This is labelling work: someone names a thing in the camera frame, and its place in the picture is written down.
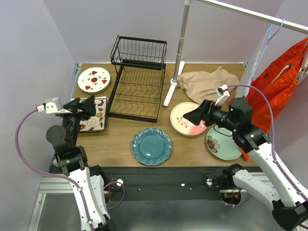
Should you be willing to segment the pink plate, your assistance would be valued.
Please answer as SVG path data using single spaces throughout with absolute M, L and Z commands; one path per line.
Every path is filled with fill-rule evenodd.
M 193 111 L 198 108 L 198 104 L 192 102 L 183 102 L 177 104 L 170 113 L 170 122 L 173 129 L 184 136 L 198 136 L 206 130 L 204 121 L 201 121 L 200 124 L 194 125 L 183 115 L 187 112 Z

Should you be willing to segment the mint green plate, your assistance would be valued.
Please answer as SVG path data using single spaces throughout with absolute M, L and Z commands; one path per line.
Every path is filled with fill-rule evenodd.
M 209 151 L 221 160 L 231 161 L 239 158 L 242 153 L 232 139 L 232 132 L 214 125 L 206 135 Z

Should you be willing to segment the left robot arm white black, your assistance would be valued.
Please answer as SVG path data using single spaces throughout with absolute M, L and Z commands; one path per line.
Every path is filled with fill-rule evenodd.
M 76 200 L 83 231 L 115 231 L 104 196 L 107 179 L 99 166 L 89 167 L 85 149 L 77 145 L 80 122 L 96 114 L 95 98 L 75 98 L 62 104 L 59 98 L 44 103 L 46 114 L 63 119 L 46 132 L 47 141 L 55 150 L 55 158 L 61 176 L 68 180 Z

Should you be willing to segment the teal scalloped plate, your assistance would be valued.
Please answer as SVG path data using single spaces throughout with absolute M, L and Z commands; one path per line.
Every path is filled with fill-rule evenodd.
M 164 130 L 146 128 L 135 135 L 131 150 L 138 162 L 146 166 L 157 166 L 171 156 L 172 141 Z

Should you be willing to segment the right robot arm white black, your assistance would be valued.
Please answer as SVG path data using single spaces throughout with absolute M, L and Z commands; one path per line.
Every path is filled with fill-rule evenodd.
M 246 99 L 232 99 L 227 112 L 213 101 L 205 100 L 183 117 L 195 125 L 204 121 L 206 126 L 215 124 L 231 131 L 234 143 L 254 159 L 272 183 L 269 187 L 241 165 L 233 164 L 223 170 L 224 187 L 246 190 L 271 211 L 275 221 L 286 231 L 292 231 L 308 219 L 307 188 L 276 154 L 273 139 L 252 124 L 252 107 Z

